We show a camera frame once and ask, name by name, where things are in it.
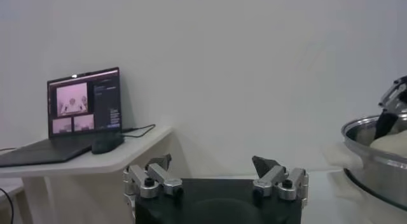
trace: video feed on screen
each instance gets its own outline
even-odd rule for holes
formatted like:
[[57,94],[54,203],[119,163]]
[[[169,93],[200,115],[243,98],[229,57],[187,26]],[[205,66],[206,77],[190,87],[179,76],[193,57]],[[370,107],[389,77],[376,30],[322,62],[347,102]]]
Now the video feed on screen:
[[86,83],[57,88],[57,115],[67,116],[88,112]]
[[75,131],[93,130],[95,128],[93,115],[75,116],[74,126]]
[[54,134],[72,132],[71,118],[61,118],[52,120],[52,132]]

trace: laptop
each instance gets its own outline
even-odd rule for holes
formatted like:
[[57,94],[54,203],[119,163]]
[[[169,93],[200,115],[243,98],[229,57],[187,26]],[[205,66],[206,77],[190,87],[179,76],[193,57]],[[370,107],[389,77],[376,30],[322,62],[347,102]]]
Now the laptop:
[[118,67],[47,86],[48,139],[0,155],[0,167],[66,162],[90,151],[98,138],[121,132]]

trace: pot handle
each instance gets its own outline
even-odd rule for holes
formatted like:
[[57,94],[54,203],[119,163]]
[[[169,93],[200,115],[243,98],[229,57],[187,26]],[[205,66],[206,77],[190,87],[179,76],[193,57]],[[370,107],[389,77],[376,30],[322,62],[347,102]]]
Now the pot handle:
[[363,161],[360,156],[350,151],[344,143],[323,147],[322,154],[329,165],[346,169],[362,169]]

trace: laptop screen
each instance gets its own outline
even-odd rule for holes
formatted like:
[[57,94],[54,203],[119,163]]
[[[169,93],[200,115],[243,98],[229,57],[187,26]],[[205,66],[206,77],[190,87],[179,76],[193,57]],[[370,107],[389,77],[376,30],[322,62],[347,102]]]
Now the laptop screen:
[[119,68],[48,82],[48,135],[121,130]]

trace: white table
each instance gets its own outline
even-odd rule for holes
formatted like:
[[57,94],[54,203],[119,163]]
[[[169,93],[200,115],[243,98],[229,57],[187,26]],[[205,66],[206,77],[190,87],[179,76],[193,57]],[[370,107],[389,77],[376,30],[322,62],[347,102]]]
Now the white table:
[[34,224],[131,223],[121,170],[171,132],[171,127],[157,126],[144,137],[125,138],[109,153],[88,152],[61,164],[1,168],[0,178],[22,178]]

